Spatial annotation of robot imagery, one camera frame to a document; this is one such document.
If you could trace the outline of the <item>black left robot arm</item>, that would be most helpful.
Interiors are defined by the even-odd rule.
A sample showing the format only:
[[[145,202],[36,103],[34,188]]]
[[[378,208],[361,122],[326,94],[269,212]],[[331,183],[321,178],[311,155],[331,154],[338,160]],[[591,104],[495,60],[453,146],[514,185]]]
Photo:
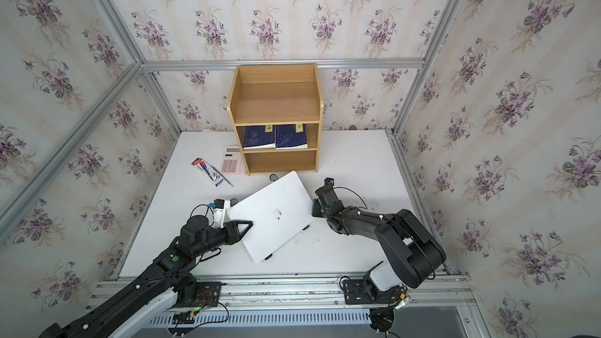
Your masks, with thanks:
[[[131,327],[139,330],[147,320],[166,309],[162,301],[172,305],[178,295],[196,286],[192,270],[205,253],[233,245],[253,227],[248,220],[234,220],[222,228],[210,226],[203,215],[190,217],[167,249],[162,251],[141,275],[109,300],[61,327],[53,324],[41,337],[112,337],[124,335]]]

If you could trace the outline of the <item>silver laptop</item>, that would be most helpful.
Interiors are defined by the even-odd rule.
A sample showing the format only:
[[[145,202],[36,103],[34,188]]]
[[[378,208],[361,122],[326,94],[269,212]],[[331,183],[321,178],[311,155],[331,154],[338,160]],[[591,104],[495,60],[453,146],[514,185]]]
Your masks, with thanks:
[[[253,223],[242,243],[260,263],[311,225],[312,205],[299,175],[290,172],[230,208],[228,217]]]

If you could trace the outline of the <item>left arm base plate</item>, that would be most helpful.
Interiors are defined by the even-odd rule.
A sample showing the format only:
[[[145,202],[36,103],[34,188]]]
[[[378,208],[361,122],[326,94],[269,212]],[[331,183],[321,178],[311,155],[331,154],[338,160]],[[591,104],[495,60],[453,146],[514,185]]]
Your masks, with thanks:
[[[220,282],[189,284],[178,291],[174,308],[214,308],[218,305],[221,292]]]

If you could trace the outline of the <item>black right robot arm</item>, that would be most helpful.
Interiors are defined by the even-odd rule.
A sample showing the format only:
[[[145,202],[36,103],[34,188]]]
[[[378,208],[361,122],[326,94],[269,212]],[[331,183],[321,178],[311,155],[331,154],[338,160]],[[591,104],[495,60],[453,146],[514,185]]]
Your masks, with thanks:
[[[377,241],[386,260],[370,269],[365,277],[366,291],[378,294],[406,286],[416,289],[436,278],[436,270],[447,255],[413,212],[378,214],[365,208],[344,206],[336,188],[325,185],[316,190],[311,215],[324,218],[337,234],[362,236]]]

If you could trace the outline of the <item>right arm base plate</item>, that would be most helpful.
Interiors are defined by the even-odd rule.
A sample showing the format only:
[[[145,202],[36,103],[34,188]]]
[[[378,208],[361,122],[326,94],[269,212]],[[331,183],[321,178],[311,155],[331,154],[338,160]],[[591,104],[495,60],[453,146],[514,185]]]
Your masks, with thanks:
[[[385,305],[394,306],[407,297],[406,286],[395,286],[388,291],[380,291],[364,279],[351,279],[343,276],[338,286],[344,294],[346,305]]]

